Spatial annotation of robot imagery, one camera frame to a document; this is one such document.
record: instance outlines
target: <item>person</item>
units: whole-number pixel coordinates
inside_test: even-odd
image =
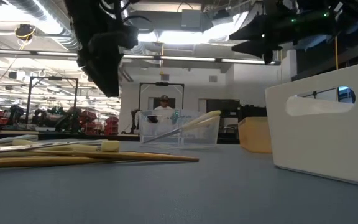
[[[169,97],[167,95],[162,95],[160,98],[160,106],[154,108],[155,110],[172,110],[169,106]]]

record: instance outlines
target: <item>clear plastic container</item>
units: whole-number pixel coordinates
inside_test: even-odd
[[[144,141],[180,128],[201,115],[204,113],[182,109],[141,111],[139,116],[140,143],[143,146],[177,149],[214,147],[218,138],[219,119],[208,126],[143,144]]]

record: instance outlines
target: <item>ceiling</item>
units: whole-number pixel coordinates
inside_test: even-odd
[[[51,15],[57,18],[64,18],[67,25],[67,10],[63,0],[40,1],[45,8],[52,5]],[[251,3],[255,1],[243,0],[190,0],[187,3],[193,9],[205,12],[207,17],[213,16],[213,12],[218,9],[229,7],[228,11],[231,16],[240,16],[241,13],[247,12],[250,9]],[[183,4],[179,0],[143,0],[138,4],[130,6],[128,15],[145,15],[152,17],[154,34],[159,37],[162,32],[166,30],[175,30],[181,22],[181,10],[190,9],[190,6]],[[150,24],[143,24],[137,20],[133,22],[135,26],[146,29]],[[45,27],[45,23],[40,23],[32,14],[26,14],[17,10],[12,5],[0,5],[0,49],[18,50],[24,43],[19,40],[14,33],[14,29],[19,24],[32,24],[36,26],[37,32],[29,44],[24,46],[25,50],[44,50],[53,52],[67,52],[68,48],[62,44],[62,38],[57,38],[56,34],[49,35],[45,30],[50,30]],[[224,57],[224,58],[255,58],[251,55],[235,54],[231,51],[230,46],[236,42],[226,41],[226,38],[216,40],[209,40],[208,43],[203,44],[155,44],[153,42],[141,42],[141,51],[143,53],[154,55],[173,55],[173,56],[192,56],[192,57]],[[147,68],[160,68],[160,62],[151,60],[125,60],[122,63],[122,69],[127,70],[128,75],[131,76],[131,71],[143,71]],[[166,61],[163,63],[165,68],[209,68],[225,73],[230,65],[221,63],[203,63],[203,62],[178,62]],[[27,78],[18,80],[9,78],[9,72],[24,73]],[[22,106],[27,103],[27,93],[29,91],[29,77],[30,76],[44,76],[40,86],[32,89],[31,109],[36,107],[50,108],[51,106],[62,105],[66,110],[73,105],[73,95],[75,93],[75,83],[73,81],[55,81],[48,80],[49,76],[58,76],[63,78],[77,78],[78,79],[78,102],[77,106],[91,107],[100,111],[102,114],[119,114],[121,99],[120,98],[106,98],[101,93],[93,82],[89,82],[87,76],[78,68],[76,62],[66,60],[44,60],[31,58],[7,58],[0,57],[0,107],[8,107],[13,103],[21,101]],[[135,82],[142,82],[142,79],[149,80],[149,78],[137,74],[133,74]],[[51,92],[50,87],[59,86],[58,93]]]

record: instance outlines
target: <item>gray table surface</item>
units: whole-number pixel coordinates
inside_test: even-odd
[[[200,161],[0,169],[0,224],[358,224],[358,185],[275,168],[271,155],[238,145],[121,150]]]

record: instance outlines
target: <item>white plastic crate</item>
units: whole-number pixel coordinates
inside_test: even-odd
[[[141,111],[139,116],[140,143],[157,137],[204,115],[190,110],[150,110]],[[219,130],[219,119],[208,126],[184,131],[173,136],[158,139],[144,144],[170,148],[203,148],[216,145]]]
[[[348,86],[354,105],[295,95]],[[274,164],[358,183],[358,65],[266,89]]]

